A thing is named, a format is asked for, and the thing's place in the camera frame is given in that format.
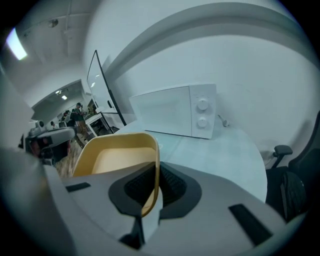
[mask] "microwave door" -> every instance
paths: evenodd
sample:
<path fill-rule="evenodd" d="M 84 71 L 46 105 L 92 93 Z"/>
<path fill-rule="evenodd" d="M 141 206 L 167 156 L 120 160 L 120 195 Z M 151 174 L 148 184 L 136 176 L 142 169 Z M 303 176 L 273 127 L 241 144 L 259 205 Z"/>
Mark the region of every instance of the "microwave door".
<path fill-rule="evenodd" d="M 129 100 L 144 130 L 192 135 L 188 86 L 158 90 L 131 97 Z"/>

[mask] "chair seat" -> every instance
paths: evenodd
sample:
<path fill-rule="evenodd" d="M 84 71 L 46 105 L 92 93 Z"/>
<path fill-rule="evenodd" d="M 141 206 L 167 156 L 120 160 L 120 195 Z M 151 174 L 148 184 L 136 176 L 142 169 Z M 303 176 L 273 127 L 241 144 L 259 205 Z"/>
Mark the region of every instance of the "chair seat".
<path fill-rule="evenodd" d="M 287 166 L 266 170 L 267 192 L 265 202 L 285 218 L 284 205 L 281 195 L 281 177 L 289 169 Z"/>

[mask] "white microwave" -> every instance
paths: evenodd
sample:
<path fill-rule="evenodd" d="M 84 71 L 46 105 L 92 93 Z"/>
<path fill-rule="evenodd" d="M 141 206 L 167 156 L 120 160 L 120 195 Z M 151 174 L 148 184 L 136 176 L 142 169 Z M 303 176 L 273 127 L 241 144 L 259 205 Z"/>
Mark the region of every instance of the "white microwave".
<path fill-rule="evenodd" d="M 216 117 L 213 83 L 176 85 L 129 98 L 146 131 L 211 139 Z"/>

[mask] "floor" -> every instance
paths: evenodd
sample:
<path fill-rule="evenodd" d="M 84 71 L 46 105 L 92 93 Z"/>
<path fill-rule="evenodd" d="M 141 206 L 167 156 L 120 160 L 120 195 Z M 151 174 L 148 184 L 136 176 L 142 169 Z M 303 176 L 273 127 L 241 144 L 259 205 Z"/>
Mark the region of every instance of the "floor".
<path fill-rule="evenodd" d="M 98 136 L 112 134 L 110 130 L 106 130 L 105 128 L 101 129 L 99 132 L 97 132 L 99 128 L 94 127 L 93 129 Z M 82 134 L 78 133 L 77 137 L 70 141 L 68 155 L 55 164 L 55 168 L 61 178 L 72 177 L 82 149 L 88 141 L 94 137 L 95 136 L 91 132 L 88 132 L 87 139 L 85 139 Z"/>

